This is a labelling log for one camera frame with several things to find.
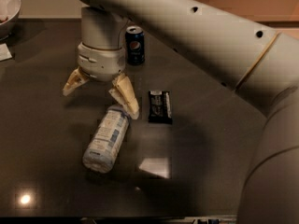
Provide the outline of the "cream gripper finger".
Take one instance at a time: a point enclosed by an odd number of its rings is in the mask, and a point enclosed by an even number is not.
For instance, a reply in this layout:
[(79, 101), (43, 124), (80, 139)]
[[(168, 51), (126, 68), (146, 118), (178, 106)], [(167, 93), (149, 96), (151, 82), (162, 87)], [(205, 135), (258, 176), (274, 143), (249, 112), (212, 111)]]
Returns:
[(130, 78), (121, 73), (112, 80), (112, 84), (113, 87), (109, 90), (110, 95), (132, 119), (138, 119), (139, 104)]
[(82, 69), (78, 67), (75, 69), (68, 80), (66, 81), (63, 88), (63, 96), (68, 96), (71, 94), (76, 88), (84, 85), (89, 81), (89, 78), (84, 74)]

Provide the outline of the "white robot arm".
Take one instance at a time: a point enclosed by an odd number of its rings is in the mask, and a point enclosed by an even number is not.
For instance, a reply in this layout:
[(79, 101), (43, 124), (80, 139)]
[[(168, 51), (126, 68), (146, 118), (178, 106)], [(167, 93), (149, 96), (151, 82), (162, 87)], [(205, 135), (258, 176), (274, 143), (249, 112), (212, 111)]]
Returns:
[(266, 115), (237, 224), (299, 224), (297, 39), (194, 0), (80, 1), (140, 25)]

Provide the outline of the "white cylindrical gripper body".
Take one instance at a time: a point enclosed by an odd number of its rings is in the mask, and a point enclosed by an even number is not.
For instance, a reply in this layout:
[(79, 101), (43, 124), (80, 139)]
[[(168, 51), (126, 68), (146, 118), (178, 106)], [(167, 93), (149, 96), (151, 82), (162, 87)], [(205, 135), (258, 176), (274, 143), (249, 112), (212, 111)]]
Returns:
[(92, 49), (80, 43), (78, 65), (88, 77), (108, 82), (124, 71), (125, 50)]

